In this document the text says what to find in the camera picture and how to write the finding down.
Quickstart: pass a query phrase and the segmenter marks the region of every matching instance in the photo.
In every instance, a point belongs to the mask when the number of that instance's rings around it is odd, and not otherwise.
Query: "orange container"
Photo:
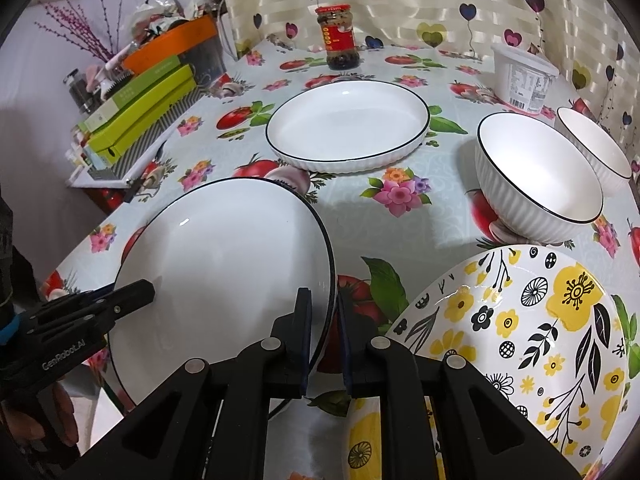
[[[144,44],[127,56],[122,65],[136,75],[142,74],[163,59],[174,54],[178,56],[217,33],[213,20],[205,14]]]

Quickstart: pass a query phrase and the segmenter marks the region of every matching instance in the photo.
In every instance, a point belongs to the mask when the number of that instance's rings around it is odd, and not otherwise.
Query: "barcode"
[[[520,108],[520,110],[524,110],[524,103],[521,103],[520,101],[516,101],[516,99],[509,98],[509,103],[515,106],[516,108]]]

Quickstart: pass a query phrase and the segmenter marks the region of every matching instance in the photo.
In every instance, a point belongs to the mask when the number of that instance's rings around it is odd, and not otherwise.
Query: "human hand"
[[[67,446],[78,443],[78,425],[74,417],[74,406],[66,390],[55,383],[52,388],[58,418],[62,422],[65,434],[60,440]],[[23,440],[39,440],[44,438],[44,429],[29,415],[5,409],[6,423],[14,438]]]

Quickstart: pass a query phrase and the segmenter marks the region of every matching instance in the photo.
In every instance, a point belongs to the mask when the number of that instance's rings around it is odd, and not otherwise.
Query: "glass jar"
[[[326,50],[326,63],[332,70],[356,68],[360,55],[353,39],[353,15],[348,4],[318,7],[318,23]]]

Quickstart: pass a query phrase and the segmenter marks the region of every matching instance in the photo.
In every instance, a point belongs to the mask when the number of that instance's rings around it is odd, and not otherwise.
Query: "floral plate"
[[[553,248],[501,247],[443,274],[386,336],[423,357],[459,354],[583,475],[611,431],[627,377],[616,306],[581,264]],[[427,402],[440,479],[444,468]],[[380,404],[356,399],[345,478],[381,478]]]

